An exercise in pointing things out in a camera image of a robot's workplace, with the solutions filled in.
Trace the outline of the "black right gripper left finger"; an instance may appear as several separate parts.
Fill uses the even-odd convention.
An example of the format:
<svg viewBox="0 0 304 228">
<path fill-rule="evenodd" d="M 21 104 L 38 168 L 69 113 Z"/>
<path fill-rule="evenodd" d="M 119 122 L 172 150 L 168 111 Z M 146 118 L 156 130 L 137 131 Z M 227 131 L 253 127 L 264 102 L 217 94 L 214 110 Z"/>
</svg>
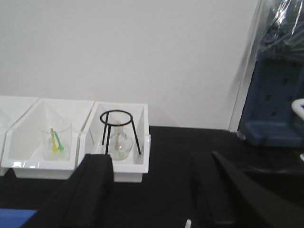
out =
<svg viewBox="0 0 304 228">
<path fill-rule="evenodd" d="M 112 159 L 87 154 L 24 228 L 101 228 L 114 185 Z"/>
</svg>

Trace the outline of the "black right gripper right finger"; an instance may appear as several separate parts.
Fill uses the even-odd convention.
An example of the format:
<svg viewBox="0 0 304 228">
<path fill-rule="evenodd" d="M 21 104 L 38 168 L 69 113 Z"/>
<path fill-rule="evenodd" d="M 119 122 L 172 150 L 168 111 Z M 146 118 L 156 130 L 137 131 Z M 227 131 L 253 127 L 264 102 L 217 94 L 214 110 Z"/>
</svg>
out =
<svg viewBox="0 0 304 228">
<path fill-rule="evenodd" d="M 302 228 L 304 209 L 262 187 L 219 152 L 190 157 L 190 191 L 202 228 Z"/>
</svg>

